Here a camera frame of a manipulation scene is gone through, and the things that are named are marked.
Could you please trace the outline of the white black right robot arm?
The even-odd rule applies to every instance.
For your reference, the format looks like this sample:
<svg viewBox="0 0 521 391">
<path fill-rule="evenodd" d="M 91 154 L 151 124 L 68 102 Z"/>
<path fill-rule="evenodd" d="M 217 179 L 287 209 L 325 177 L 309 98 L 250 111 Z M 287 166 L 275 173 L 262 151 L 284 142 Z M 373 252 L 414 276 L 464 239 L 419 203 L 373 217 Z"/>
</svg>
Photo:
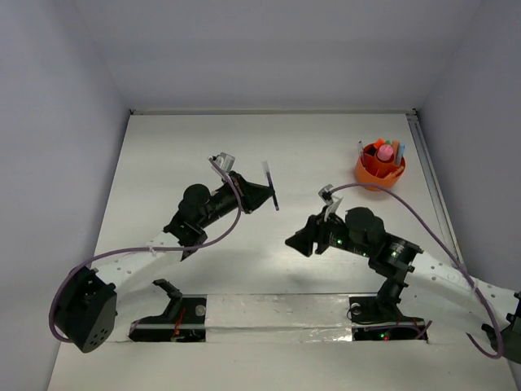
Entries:
<svg viewBox="0 0 521 391">
<path fill-rule="evenodd" d="M 443 323 L 488 341 L 511 362 L 520 361 L 519 293 L 467 279 L 417 244 L 386 232 L 368 208 L 349 209 L 340 218 L 324 207 L 285 244 L 306 257 L 329 247 L 367 257 L 369 268 L 385 278 L 374 300 L 381 318 L 402 314 Z"/>
</svg>

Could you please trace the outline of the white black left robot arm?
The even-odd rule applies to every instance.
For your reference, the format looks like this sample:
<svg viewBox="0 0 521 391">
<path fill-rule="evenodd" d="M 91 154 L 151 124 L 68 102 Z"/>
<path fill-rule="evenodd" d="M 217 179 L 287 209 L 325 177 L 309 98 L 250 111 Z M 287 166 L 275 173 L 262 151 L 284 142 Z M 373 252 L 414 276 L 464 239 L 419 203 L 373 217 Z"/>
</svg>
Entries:
<svg viewBox="0 0 521 391">
<path fill-rule="evenodd" d="M 201 183 L 188 186 L 170 222 L 147 244 L 101 253 L 73 267 L 50 304 L 51 335 L 84 354 L 99 348 L 121 325 L 128 327 L 131 340 L 145 340 L 136 328 L 151 323 L 171 323 L 173 340 L 194 339 L 195 332 L 179 329 L 195 314 L 193 300 L 157 273 L 219 243 L 244 214 L 277 198 L 271 182 L 249 182 L 233 170 L 218 173 L 221 186 L 214 191 Z M 152 302 L 154 314 L 125 319 L 131 308 L 128 300 L 148 286 L 164 292 Z"/>
</svg>

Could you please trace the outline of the blue tip clear highlighter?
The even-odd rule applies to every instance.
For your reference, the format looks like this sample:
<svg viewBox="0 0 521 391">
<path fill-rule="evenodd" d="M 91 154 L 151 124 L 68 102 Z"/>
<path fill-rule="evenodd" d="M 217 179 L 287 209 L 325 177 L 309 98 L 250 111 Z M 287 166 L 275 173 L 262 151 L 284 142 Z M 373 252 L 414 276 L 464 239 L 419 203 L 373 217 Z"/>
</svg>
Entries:
<svg viewBox="0 0 521 391">
<path fill-rule="evenodd" d="M 405 153 L 405 144 L 404 143 L 398 143 L 396 145 L 396 151 L 395 151 L 395 154 L 394 154 L 394 157 L 395 157 L 394 164 L 395 165 L 401 166 L 401 162 L 403 160 L 404 153 Z"/>
</svg>

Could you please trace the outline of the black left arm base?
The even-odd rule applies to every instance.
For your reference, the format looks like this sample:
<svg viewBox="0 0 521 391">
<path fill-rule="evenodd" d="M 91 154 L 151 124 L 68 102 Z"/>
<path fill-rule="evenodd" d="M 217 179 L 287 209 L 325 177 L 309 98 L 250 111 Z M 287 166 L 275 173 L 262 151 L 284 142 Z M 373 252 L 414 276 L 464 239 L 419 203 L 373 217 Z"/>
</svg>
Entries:
<svg viewBox="0 0 521 391">
<path fill-rule="evenodd" d="M 207 297 L 185 297 L 166 279 L 153 284 L 166 293 L 169 302 L 161 314 L 132 322 L 128 338 L 133 342 L 205 342 Z"/>
</svg>

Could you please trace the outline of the peach translucent marker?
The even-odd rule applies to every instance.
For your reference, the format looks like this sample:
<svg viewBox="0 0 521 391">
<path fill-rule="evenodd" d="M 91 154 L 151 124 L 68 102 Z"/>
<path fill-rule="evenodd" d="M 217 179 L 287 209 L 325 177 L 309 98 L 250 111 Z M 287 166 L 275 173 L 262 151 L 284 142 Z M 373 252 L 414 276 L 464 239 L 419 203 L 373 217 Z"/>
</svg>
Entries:
<svg viewBox="0 0 521 391">
<path fill-rule="evenodd" d="M 389 173 L 384 179 L 390 180 L 390 179 L 396 178 L 398 175 L 401 174 L 402 171 L 403 171 L 403 168 L 400 167 L 399 169 L 396 169 L 395 171 Z"/>
</svg>

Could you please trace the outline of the orange round organizer container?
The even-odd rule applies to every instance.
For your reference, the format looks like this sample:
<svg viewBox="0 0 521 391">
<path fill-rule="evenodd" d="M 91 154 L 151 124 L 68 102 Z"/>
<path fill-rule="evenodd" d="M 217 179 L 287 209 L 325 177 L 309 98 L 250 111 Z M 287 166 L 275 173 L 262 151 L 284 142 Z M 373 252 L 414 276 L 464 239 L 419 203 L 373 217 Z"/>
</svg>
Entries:
<svg viewBox="0 0 521 391">
<path fill-rule="evenodd" d="M 392 145 L 392 141 L 386 140 L 387 144 Z M 369 143 L 365 146 L 365 155 L 366 155 L 366 167 L 364 168 L 361 165 L 359 159 L 359 153 L 357 158 L 357 163 L 354 169 L 354 176 L 358 182 L 363 183 L 373 183 L 379 185 L 380 187 L 392 188 L 401 178 L 402 174 L 405 172 L 406 162 L 405 158 L 401 162 L 401 166 L 397 166 L 394 164 L 394 161 L 383 163 L 377 159 L 376 153 L 378 149 L 374 147 L 374 143 Z M 385 180 L 384 178 L 391 172 L 403 168 L 403 171 L 396 178 Z"/>
</svg>

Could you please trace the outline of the orange marker cap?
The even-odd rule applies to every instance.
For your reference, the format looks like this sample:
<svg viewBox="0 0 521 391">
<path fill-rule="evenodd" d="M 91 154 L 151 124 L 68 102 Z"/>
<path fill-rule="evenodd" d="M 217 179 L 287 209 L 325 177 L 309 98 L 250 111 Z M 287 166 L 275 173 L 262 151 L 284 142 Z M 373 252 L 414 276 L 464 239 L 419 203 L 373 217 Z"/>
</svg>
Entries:
<svg viewBox="0 0 521 391">
<path fill-rule="evenodd" d="M 374 147 L 376 149 L 379 149 L 382 145 L 385 145 L 387 144 L 387 141 L 384 140 L 383 138 L 379 138 L 375 143 L 374 143 Z"/>
</svg>

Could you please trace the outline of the blue ballpoint pen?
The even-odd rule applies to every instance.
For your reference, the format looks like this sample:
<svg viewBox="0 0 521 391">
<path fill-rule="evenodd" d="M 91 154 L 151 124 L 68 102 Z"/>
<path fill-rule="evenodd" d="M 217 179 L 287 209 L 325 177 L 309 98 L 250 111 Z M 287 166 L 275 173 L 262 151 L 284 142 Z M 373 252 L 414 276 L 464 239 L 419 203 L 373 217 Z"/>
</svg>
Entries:
<svg viewBox="0 0 521 391">
<path fill-rule="evenodd" d="M 358 149 L 361 165 L 365 168 L 366 167 L 366 155 L 365 155 L 365 146 L 362 141 L 359 141 L 357 143 L 357 149 Z"/>
</svg>

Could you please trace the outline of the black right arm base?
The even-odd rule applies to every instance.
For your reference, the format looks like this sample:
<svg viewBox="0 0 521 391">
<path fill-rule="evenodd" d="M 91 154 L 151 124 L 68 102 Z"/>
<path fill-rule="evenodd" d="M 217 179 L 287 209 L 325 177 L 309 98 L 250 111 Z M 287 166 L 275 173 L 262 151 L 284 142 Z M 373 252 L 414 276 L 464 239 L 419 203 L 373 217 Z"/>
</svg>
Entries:
<svg viewBox="0 0 521 391">
<path fill-rule="evenodd" d="M 386 281 L 377 293 L 349 298 L 346 313 L 354 341 L 428 341 L 429 322 L 403 315 L 397 307 L 402 287 Z"/>
</svg>

